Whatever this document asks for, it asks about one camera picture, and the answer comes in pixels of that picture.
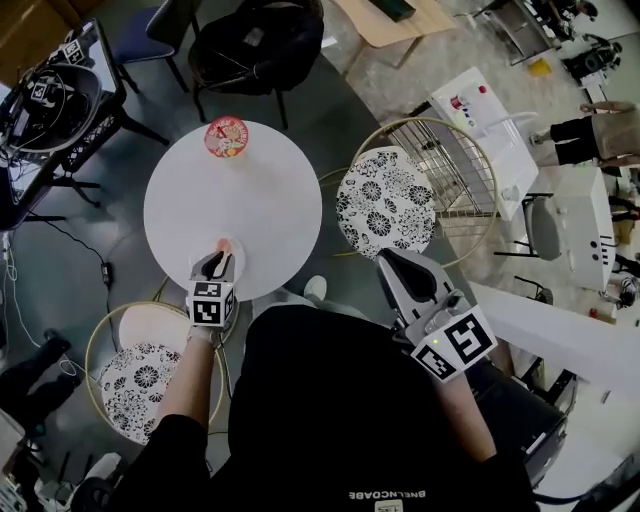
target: wooden table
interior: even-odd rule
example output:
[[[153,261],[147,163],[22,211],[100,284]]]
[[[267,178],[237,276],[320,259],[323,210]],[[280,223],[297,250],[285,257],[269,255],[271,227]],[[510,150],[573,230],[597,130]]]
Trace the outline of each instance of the wooden table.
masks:
[[[342,76],[347,76],[365,47],[383,48],[413,39],[411,46],[395,66],[400,69],[426,35],[456,28],[435,0],[407,0],[416,9],[411,18],[396,23],[369,0],[335,0],[360,35],[358,49]]]

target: concrete floor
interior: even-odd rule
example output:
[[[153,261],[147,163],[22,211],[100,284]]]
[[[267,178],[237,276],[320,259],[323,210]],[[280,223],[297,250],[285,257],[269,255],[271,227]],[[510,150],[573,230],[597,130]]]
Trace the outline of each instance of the concrete floor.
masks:
[[[222,0],[204,2],[198,12],[201,25],[235,9],[239,2]],[[123,20],[147,0],[108,0],[96,11],[110,41],[115,41]],[[183,51],[176,57],[185,77],[189,77],[186,49],[193,41],[188,32]],[[129,73],[142,93],[128,95],[125,109],[140,122],[175,142],[199,126],[191,96],[181,91],[162,61],[128,66]],[[221,115],[257,121],[280,129],[275,96],[248,97],[203,94],[210,119]],[[310,76],[298,88],[285,94],[290,128],[286,132],[307,155],[318,176],[349,165],[355,150],[378,124],[356,93],[335,68],[320,57]],[[164,273],[157,265],[144,235],[142,220],[146,185],[166,148],[140,135],[121,131],[95,154],[78,173],[83,181],[100,183],[102,190],[90,195],[102,203],[95,209],[68,189],[53,190],[37,207],[40,215],[65,215],[63,229],[97,249],[114,266],[114,284],[109,296],[111,308],[132,301],[149,300],[156,292]],[[378,284],[373,264],[362,257],[332,258],[332,254],[349,250],[335,220],[335,188],[324,189],[324,217],[320,237],[309,261],[287,285],[300,291],[306,280],[316,273],[327,276],[328,298],[351,304],[370,318],[391,323],[391,314]],[[452,259],[447,244],[432,244],[436,258]],[[69,356],[84,364],[89,337],[106,313],[107,293],[102,285],[98,258],[50,226],[40,223],[22,225],[13,238],[13,252],[18,268],[16,298],[22,318],[31,335],[41,341],[42,332],[53,327],[73,345]],[[9,362],[30,355],[31,345],[20,327],[8,281],[7,327],[11,344]],[[163,300],[184,303],[184,291],[169,283]],[[228,342],[228,359],[232,377],[237,378],[242,362],[242,342],[249,322],[249,307],[244,305],[232,339]],[[99,369],[114,354],[105,331],[94,345],[89,370],[97,377]],[[44,379],[55,378],[57,366]],[[214,394],[218,388],[214,382]],[[225,400],[212,431],[226,429],[228,402]],[[116,451],[132,460],[140,447],[121,437],[98,416],[91,406],[85,386],[47,420],[47,435],[41,438],[48,468],[57,473],[65,454],[71,452],[65,479],[77,483],[87,457],[97,460],[105,452]],[[215,471],[228,457],[226,436],[210,437],[208,458]]]

